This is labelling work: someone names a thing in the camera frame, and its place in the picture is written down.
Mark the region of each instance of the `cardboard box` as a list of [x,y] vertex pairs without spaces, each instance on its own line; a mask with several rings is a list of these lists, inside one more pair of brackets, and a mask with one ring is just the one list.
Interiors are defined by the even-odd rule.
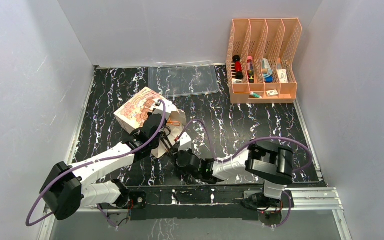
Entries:
[[[144,122],[148,119],[148,111],[153,109],[153,106],[158,99],[168,101],[160,94],[145,87],[115,111],[114,115],[121,127],[130,134],[133,130],[141,128],[144,125]],[[180,126],[167,123],[167,126],[171,129],[171,134],[168,136],[168,139],[170,140],[170,143],[174,145],[174,139],[182,132],[184,125],[186,125],[186,114],[184,111],[179,110],[176,106],[172,105],[169,117],[171,121],[180,123]],[[156,158],[160,158],[166,152],[167,149],[160,143],[157,149],[152,150],[152,155]]]
[[267,93],[267,97],[274,97],[274,96],[277,96],[279,95],[278,91],[276,89],[273,89],[273,90],[270,90],[270,91],[266,91]]

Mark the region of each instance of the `orange desk organizer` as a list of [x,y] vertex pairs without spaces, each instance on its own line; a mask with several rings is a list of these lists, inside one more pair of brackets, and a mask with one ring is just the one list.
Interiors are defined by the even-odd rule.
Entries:
[[[297,97],[297,81],[292,62],[302,32],[298,18],[233,19],[227,50],[227,80],[232,104],[291,104]],[[232,58],[240,56],[243,69],[242,83],[234,83]],[[247,57],[253,57],[254,83],[249,83]],[[273,82],[265,83],[262,72],[263,58],[273,70]],[[277,61],[286,70],[287,83],[280,83]],[[277,90],[278,95],[267,96],[267,91]],[[262,98],[254,98],[254,92]]]

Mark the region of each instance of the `black marble surface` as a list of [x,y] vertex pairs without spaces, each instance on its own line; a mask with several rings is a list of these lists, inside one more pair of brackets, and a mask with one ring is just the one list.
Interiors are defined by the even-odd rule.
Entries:
[[[230,104],[225,66],[216,66],[218,93],[172,97],[170,101],[186,113],[188,120],[203,119],[215,142],[218,157],[234,154],[245,142],[256,137],[281,136],[306,144],[303,129],[293,104]],[[91,158],[120,142],[126,132],[113,113],[142,88],[148,86],[148,68],[97,69],[90,93],[73,162]],[[195,124],[187,131],[193,139],[194,152],[211,158],[203,128]],[[293,144],[294,167],[306,163],[304,150]],[[176,186],[202,184],[178,173],[169,158],[147,157],[132,166],[114,171],[99,180],[120,179],[127,186]],[[315,167],[297,173],[295,183],[318,182]],[[218,184],[262,183],[251,174]]]

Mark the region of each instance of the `white wall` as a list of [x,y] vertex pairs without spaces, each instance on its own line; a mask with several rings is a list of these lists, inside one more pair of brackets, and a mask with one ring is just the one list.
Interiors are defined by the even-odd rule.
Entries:
[[384,1],[324,0],[294,66],[298,96],[353,239],[384,239]]
[[225,63],[232,19],[299,18],[322,0],[58,0],[92,64]]
[[92,77],[56,0],[0,0],[0,240],[37,238],[27,213],[67,158]]

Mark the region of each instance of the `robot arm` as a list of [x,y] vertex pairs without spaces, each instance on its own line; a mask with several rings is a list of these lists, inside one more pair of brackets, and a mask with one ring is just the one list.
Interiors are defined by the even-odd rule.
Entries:
[[[40,190],[41,193],[62,173],[71,168],[93,162],[93,164],[66,174],[43,195],[43,199],[57,220],[66,219],[73,215],[80,207],[85,206],[109,203],[122,208],[125,207],[133,197],[134,201],[136,201],[134,202],[135,208],[145,207],[145,201],[138,200],[144,197],[144,192],[130,191],[118,179],[113,179],[106,183],[96,184],[95,182],[117,169],[132,165],[150,156],[151,151],[159,147],[161,130],[164,131],[163,127],[159,129],[159,125],[163,121],[163,126],[165,126],[171,111],[174,109],[170,101],[164,101],[164,103],[165,119],[163,119],[164,107],[156,103],[155,106],[151,108],[152,112],[149,112],[148,119],[144,122],[143,127],[131,132],[130,136],[124,138],[122,142],[115,147],[97,156],[73,163],[69,166],[64,162],[59,162],[52,168]],[[158,130],[160,132],[154,140],[145,145]],[[128,154],[132,150],[139,148],[140,150],[135,154]]]
[[[265,179],[264,190],[253,201],[249,203],[252,208],[267,206],[269,201],[279,201],[282,191],[286,185],[293,182],[292,166],[293,151],[285,146],[271,142],[256,142],[244,149],[234,157],[230,156],[224,160],[201,159],[192,152],[192,139],[187,133],[180,138],[163,135],[163,125],[172,111],[177,108],[167,100],[165,103],[165,119],[163,119],[164,108],[155,104],[148,113],[148,119],[143,127],[135,129],[130,135],[122,140],[112,149],[82,162],[67,166],[64,162],[57,163],[51,170],[40,192],[55,179],[71,168],[81,165],[85,167],[66,173],[43,194],[43,199],[52,210],[57,220],[64,220],[73,215],[80,207],[93,206],[108,203],[123,208],[133,201],[134,208],[144,208],[146,195],[142,191],[130,191],[118,179],[106,183],[95,183],[100,178],[122,167],[132,165],[155,152],[160,145],[164,144],[168,154],[173,157],[177,169],[191,174],[195,179],[209,184],[216,184],[238,174],[250,172]],[[132,150],[138,150],[135,154],[129,154]]]
[[192,153],[191,138],[185,133],[178,140],[176,166],[194,178],[209,184],[225,181],[247,172],[264,179],[266,200],[280,200],[282,191],[293,183],[293,150],[280,144],[261,141],[250,145],[235,157],[214,161]]

